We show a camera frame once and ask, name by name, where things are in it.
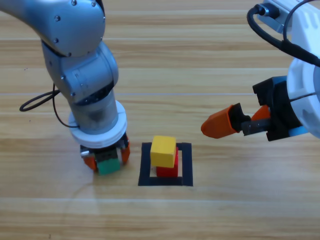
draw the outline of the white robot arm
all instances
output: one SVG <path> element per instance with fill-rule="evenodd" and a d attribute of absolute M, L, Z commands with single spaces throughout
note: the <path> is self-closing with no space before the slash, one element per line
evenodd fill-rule
<path fill-rule="evenodd" d="M 252 118 L 243 114 L 240 103 L 232 105 L 203 123 L 204 135 L 219 139 L 242 131 L 245 136 L 267 132 L 269 141 L 304 133 L 320 138 L 320 10 L 309 4 L 312 1 L 265 0 L 248 12 L 252 30 L 291 55 L 293 61 L 287 76 L 272 77 L 253 86 L 261 109 Z M 283 40 L 262 30 L 254 15 L 283 34 Z"/>
<path fill-rule="evenodd" d="M 40 37 L 54 83 L 49 98 L 54 100 L 56 86 L 67 99 L 71 114 L 65 126 L 80 144 L 85 163 L 101 174 L 117 170 L 118 164 L 106 161 L 128 160 L 127 117 L 113 89 L 118 66 L 102 41 L 102 0 L 1 0 L 0 11 L 26 23 Z"/>
<path fill-rule="evenodd" d="M 280 10 L 280 16 L 258 18 L 269 27 L 283 34 L 284 24 L 289 12 L 301 0 L 266 0 Z M 291 42 L 309 53 L 320 57 L 320 10 L 309 3 L 295 10 L 289 21 L 288 31 Z M 294 58 L 287 74 L 287 93 L 292 109 L 306 129 L 320 138 L 320 68 L 301 59 Z"/>

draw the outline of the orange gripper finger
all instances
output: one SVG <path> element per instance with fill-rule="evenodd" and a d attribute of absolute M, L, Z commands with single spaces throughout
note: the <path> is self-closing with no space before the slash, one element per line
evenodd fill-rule
<path fill-rule="evenodd" d="M 235 133 L 238 133 L 232 128 L 229 111 L 230 107 L 212 114 L 201 126 L 202 133 L 210 138 L 220 139 Z"/>
<path fill-rule="evenodd" d="M 269 119 L 270 112 L 269 107 L 267 105 L 263 105 L 251 118 L 252 121 L 262 120 L 262 119 Z"/>

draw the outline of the wooden table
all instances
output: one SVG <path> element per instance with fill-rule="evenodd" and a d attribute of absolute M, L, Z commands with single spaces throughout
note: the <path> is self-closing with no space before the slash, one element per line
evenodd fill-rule
<path fill-rule="evenodd" d="M 108 176 L 84 165 L 51 102 L 19 112 L 52 81 L 38 36 L 0 14 L 0 239 L 319 240 L 318 139 L 200 131 L 231 104 L 252 115 L 252 85 L 287 74 L 292 58 L 247 25 L 260 2 L 103 2 L 132 152 Z M 68 104 L 56 101 L 66 121 Z M 192 143 L 194 187 L 138 186 L 142 142 L 154 135 Z"/>

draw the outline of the cable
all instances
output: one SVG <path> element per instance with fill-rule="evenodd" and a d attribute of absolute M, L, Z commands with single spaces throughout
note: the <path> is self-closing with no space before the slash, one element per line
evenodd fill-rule
<path fill-rule="evenodd" d="M 54 93 L 55 91 L 56 91 L 56 85 L 53 84 L 52 93 Z M 77 128 L 79 128 L 79 126 L 70 126 L 70 125 L 67 125 L 67 124 L 65 124 L 65 123 L 60 119 L 60 117 L 59 117 L 59 115 L 58 115 L 58 112 L 57 112 L 57 109 L 56 109 L 55 95 L 53 95 L 53 97 L 52 97 L 52 104 L 53 104 L 53 110 L 54 110 L 55 116 L 56 116 L 56 118 L 59 120 L 59 122 L 60 122 L 63 126 L 65 126 L 65 127 L 67 127 L 67 128 L 70 128 L 70 129 L 77 129 Z"/>
<path fill-rule="evenodd" d="M 267 41 L 269 44 L 272 46 L 276 47 L 279 49 L 281 47 L 281 41 L 276 39 L 275 37 L 271 36 L 267 32 L 265 32 L 255 21 L 254 15 L 256 14 L 262 14 L 264 13 L 264 9 L 258 5 L 255 7 L 251 8 L 249 12 L 246 15 L 246 19 L 248 21 L 249 26 L 251 29 L 259 35 L 263 40 Z"/>
<path fill-rule="evenodd" d="M 311 2 L 314 0 L 305 0 L 304 2 L 299 3 L 299 6 L 296 6 L 295 8 L 292 9 L 291 15 L 288 15 L 286 22 L 289 22 L 289 17 L 292 16 L 293 12 L 298 9 L 300 6 L 303 4 L 306 4 L 307 2 Z M 252 9 L 250 9 L 247 13 L 247 21 L 251 29 L 259 35 L 262 39 L 279 49 L 280 51 L 294 57 L 297 59 L 300 59 L 306 63 L 315 65 L 317 67 L 320 67 L 320 59 L 312 54 L 311 52 L 308 52 L 307 50 L 303 49 L 302 47 L 291 43 L 289 40 L 278 40 L 274 37 L 272 37 L 270 34 L 265 32 L 255 21 L 254 15 L 259 14 L 261 16 L 266 16 L 266 13 L 272 17 L 272 18 L 277 18 L 280 14 L 279 9 L 275 7 L 272 4 L 257 4 L 255 5 Z"/>
<path fill-rule="evenodd" d="M 58 112 L 57 112 L 57 109 L 56 109 L 56 102 L 55 102 L 55 96 L 57 96 L 59 93 L 60 93 L 60 90 L 56 90 L 56 85 L 53 84 L 53 90 L 52 90 L 52 91 L 46 92 L 46 93 L 44 93 L 44 94 L 41 94 L 41 95 L 39 95 L 39 96 L 36 96 L 35 98 L 30 99 L 29 101 L 27 101 L 27 102 L 25 102 L 24 104 L 22 104 L 21 107 L 19 108 L 19 110 L 20 110 L 21 112 L 27 112 L 27 111 L 30 111 L 30 110 L 32 110 L 32 109 L 35 109 L 35 108 L 41 106 L 42 104 L 44 104 L 44 103 L 46 103 L 46 102 L 48 102 L 49 100 L 52 99 L 53 110 L 54 110 L 55 116 L 56 116 L 56 118 L 59 120 L 59 122 L 60 122 L 63 126 L 65 126 L 65 127 L 67 127 L 67 128 L 79 128 L 79 126 L 70 126 L 70 125 L 67 125 L 67 124 L 65 124 L 65 123 L 60 119 L 60 117 L 59 117 L 59 115 L 58 115 Z M 48 97 L 45 98 L 45 99 L 43 99 L 43 100 L 41 100 L 40 102 L 38 102 L 38 103 L 30 106 L 30 107 L 26 107 L 26 106 L 28 106 L 29 104 L 33 103 L 34 101 L 39 100 L 39 99 L 42 99 L 42 98 L 45 97 L 45 96 L 48 96 Z"/>
<path fill-rule="evenodd" d="M 302 5 L 313 2 L 315 0 L 304 0 L 302 2 L 299 2 L 294 8 L 292 8 L 292 10 L 289 12 L 288 16 L 285 19 L 284 22 L 284 26 L 283 26 L 283 40 L 286 42 L 289 42 L 288 37 L 287 37 L 287 31 L 288 31 L 288 25 L 289 25 L 289 21 L 292 17 L 292 15 L 294 14 L 294 12 L 300 8 Z"/>
<path fill-rule="evenodd" d="M 27 111 L 30 111 L 30 110 L 32 110 L 32 109 L 35 109 L 35 108 L 41 106 L 42 104 L 48 102 L 49 100 L 53 99 L 53 97 L 55 97 L 55 96 L 58 95 L 59 93 L 60 93 L 60 91 L 59 91 L 59 90 L 56 90 L 56 91 L 54 91 L 54 92 L 49 91 L 49 92 L 46 92 L 46 93 L 44 93 L 44 94 L 41 94 L 41 95 L 39 95 L 39 96 L 37 96 L 37 97 L 35 97 L 35 98 L 30 99 L 29 101 L 25 102 L 24 104 L 22 104 L 19 110 L 20 110 L 21 112 L 27 112 Z M 36 101 L 36 100 L 42 99 L 42 98 L 45 97 L 45 96 L 49 96 L 49 97 L 47 97 L 47 98 L 45 98 L 44 100 L 42 100 L 42 101 L 40 101 L 40 102 L 38 102 L 38 103 L 36 103 L 36 104 L 34 104 L 34 105 L 26 108 L 26 106 L 28 106 L 29 104 L 33 103 L 33 102 Z"/>

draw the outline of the black tape square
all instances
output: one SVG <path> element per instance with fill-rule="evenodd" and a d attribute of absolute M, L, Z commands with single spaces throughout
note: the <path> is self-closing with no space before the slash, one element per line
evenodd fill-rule
<path fill-rule="evenodd" d="M 141 164 L 138 186 L 188 186 L 193 187 L 192 145 L 191 143 L 177 143 L 179 151 L 182 151 L 182 176 L 178 177 L 154 177 L 150 176 L 151 142 L 142 143 Z"/>

